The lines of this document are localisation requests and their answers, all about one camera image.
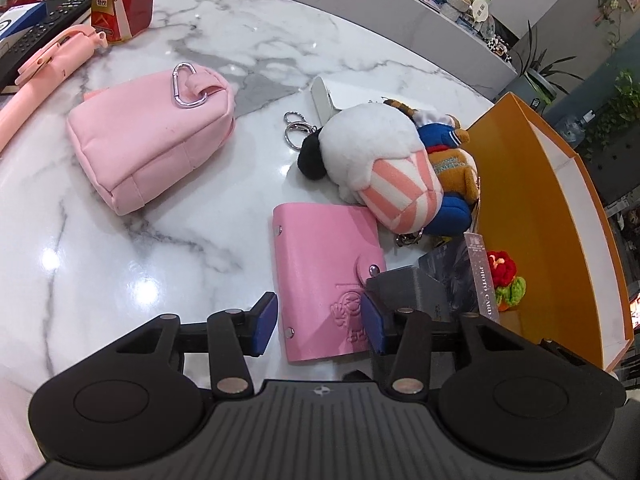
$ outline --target plush keychain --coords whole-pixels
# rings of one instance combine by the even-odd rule
[[[430,163],[443,190],[442,206],[424,234],[456,236],[471,227],[471,211],[478,202],[478,169],[473,157],[459,149],[469,141],[469,134],[451,115],[436,110],[414,110],[405,104],[386,100],[415,124],[420,140],[428,152]]]
[[[491,265],[498,311],[504,312],[520,303],[527,291],[527,282],[523,277],[516,276],[516,262],[505,251],[487,251],[486,255]]]
[[[328,175],[345,202],[367,205],[395,234],[420,231],[442,205],[442,186],[414,122],[385,104],[335,114],[305,138],[298,167],[311,180]]]

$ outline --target pink pouch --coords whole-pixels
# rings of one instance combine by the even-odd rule
[[[31,434],[27,410],[31,394],[0,379],[0,479],[22,480],[44,464]]]
[[[183,67],[189,70],[178,72]],[[224,144],[234,130],[234,93],[213,70],[181,63],[174,71],[92,92],[71,110],[66,125],[89,180],[124,215]]]
[[[278,300],[290,362],[363,352],[360,293],[386,270],[366,207],[287,203],[273,210]]]

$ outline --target black plush ball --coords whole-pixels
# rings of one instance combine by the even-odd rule
[[[298,155],[298,168],[309,180],[320,180],[326,175],[326,168],[322,162],[320,151],[320,130],[310,134],[302,141],[300,154]]]

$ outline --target red crocheted flower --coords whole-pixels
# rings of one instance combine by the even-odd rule
[[[518,272],[516,262],[505,251],[487,251],[486,255],[494,286],[508,286]]]

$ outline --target key ring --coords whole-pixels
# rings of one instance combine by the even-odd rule
[[[311,135],[316,132],[316,127],[312,126],[309,123],[303,123],[302,121],[294,121],[287,124],[287,127],[284,129],[284,141],[292,150],[299,152],[302,149],[302,145],[297,146],[292,142],[291,139],[289,139],[290,131],[303,132],[304,134]]]
[[[289,120],[289,116],[299,118],[299,121]],[[304,134],[314,134],[318,128],[306,122],[304,115],[299,112],[287,112],[284,114],[284,121],[287,123],[287,127],[284,129],[284,141],[292,150],[299,152],[302,149],[302,145],[297,146],[289,139],[289,132],[303,132]]]
[[[297,117],[297,119],[293,120],[293,121],[289,121],[289,116],[293,115],[294,117]],[[287,112],[286,114],[284,114],[284,121],[287,124],[291,124],[291,123],[306,123],[306,119],[304,117],[303,114],[299,113],[299,112]]]
[[[410,233],[407,235],[396,235],[396,245],[398,247],[408,247],[410,245],[417,244],[422,239],[424,233],[424,227],[417,233]]]

